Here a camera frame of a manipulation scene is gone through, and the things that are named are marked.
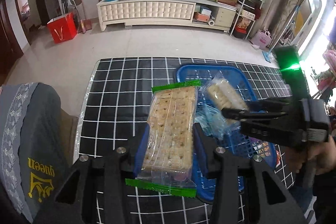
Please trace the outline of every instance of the wooden door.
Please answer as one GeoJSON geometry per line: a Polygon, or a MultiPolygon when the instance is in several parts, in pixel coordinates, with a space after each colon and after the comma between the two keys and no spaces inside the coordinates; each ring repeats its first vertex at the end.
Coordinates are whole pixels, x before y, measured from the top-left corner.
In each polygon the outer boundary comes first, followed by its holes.
{"type": "Polygon", "coordinates": [[[0,3],[0,85],[2,85],[14,65],[15,61],[23,55],[16,41],[8,14],[6,3],[0,3]]]}

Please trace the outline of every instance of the red box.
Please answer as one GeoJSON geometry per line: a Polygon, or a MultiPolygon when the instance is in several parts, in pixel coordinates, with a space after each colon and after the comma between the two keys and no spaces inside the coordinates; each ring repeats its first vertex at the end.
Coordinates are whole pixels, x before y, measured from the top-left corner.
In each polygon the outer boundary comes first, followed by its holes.
{"type": "Polygon", "coordinates": [[[202,15],[199,12],[194,13],[194,19],[198,21],[208,22],[210,19],[210,16],[202,15]]]}
{"type": "Polygon", "coordinates": [[[47,27],[55,43],[71,40],[77,34],[72,12],[53,18],[48,22],[47,27]]]}

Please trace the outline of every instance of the bolt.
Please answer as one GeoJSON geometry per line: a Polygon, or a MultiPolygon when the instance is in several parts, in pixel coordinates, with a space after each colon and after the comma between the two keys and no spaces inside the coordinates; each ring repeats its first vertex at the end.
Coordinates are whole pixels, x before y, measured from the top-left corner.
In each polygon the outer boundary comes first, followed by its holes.
{"type": "Polygon", "coordinates": [[[254,155],[253,160],[256,162],[261,162],[263,160],[263,157],[260,155],[254,155]]]}
{"type": "Polygon", "coordinates": [[[118,154],[123,154],[123,153],[125,153],[126,152],[126,148],[125,147],[118,147],[117,148],[117,153],[118,154]]]}
{"type": "Polygon", "coordinates": [[[225,148],[221,147],[221,146],[218,146],[216,148],[216,152],[219,153],[219,154],[224,154],[225,153],[225,148]]]}
{"type": "Polygon", "coordinates": [[[88,156],[88,155],[81,155],[81,156],[79,157],[79,160],[82,161],[82,162],[85,162],[85,161],[87,161],[88,159],[89,159],[89,156],[88,156]]]}

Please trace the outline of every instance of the black tablecloth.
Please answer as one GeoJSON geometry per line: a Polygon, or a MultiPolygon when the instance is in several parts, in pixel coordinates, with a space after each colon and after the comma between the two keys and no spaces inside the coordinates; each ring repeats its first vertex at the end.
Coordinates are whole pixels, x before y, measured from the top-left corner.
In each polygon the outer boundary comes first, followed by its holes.
{"type": "MultiPolygon", "coordinates": [[[[290,95],[278,69],[221,60],[127,57],[102,59],[93,72],[93,82],[86,104],[81,132],[80,155],[104,156],[111,149],[124,146],[125,141],[144,130],[151,103],[152,86],[174,82],[175,69],[184,63],[210,63],[233,66],[248,78],[258,99],[290,95]]],[[[293,185],[293,175],[285,162],[283,147],[275,173],[287,188],[293,185]]],[[[206,223],[211,205],[194,198],[181,198],[158,192],[127,187],[131,221],[136,223],[206,223]]],[[[239,222],[244,220],[243,198],[239,222]]],[[[104,223],[103,189],[97,193],[97,223],[104,223]]]]}

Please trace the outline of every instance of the blue plastic basket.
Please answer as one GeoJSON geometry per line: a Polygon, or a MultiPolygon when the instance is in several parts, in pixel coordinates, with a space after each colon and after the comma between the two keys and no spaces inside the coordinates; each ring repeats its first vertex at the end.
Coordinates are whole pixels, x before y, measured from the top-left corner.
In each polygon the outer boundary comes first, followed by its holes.
{"type": "MultiPolygon", "coordinates": [[[[211,80],[219,72],[225,79],[229,81],[232,87],[242,96],[244,100],[257,100],[253,89],[245,75],[239,69],[231,66],[185,64],[176,70],[176,80],[177,82],[183,82],[193,79],[200,79],[203,85],[207,81],[211,80]]],[[[198,92],[196,111],[201,109],[203,104],[214,106],[211,100],[205,94],[198,92]]],[[[272,143],[265,143],[256,139],[253,139],[253,142],[251,142],[249,137],[241,134],[239,130],[233,131],[230,135],[224,135],[224,139],[222,141],[217,139],[216,141],[219,146],[225,147],[234,155],[245,158],[250,158],[256,154],[261,154],[263,149],[267,149],[270,152],[270,156],[263,155],[264,159],[272,168],[275,168],[277,155],[275,147],[272,143]]],[[[212,203],[214,199],[216,180],[208,180],[203,177],[196,155],[193,159],[192,180],[197,186],[197,196],[199,199],[206,203],[212,203]]],[[[238,177],[238,189],[239,191],[244,189],[244,181],[242,177],[238,177]]]]}

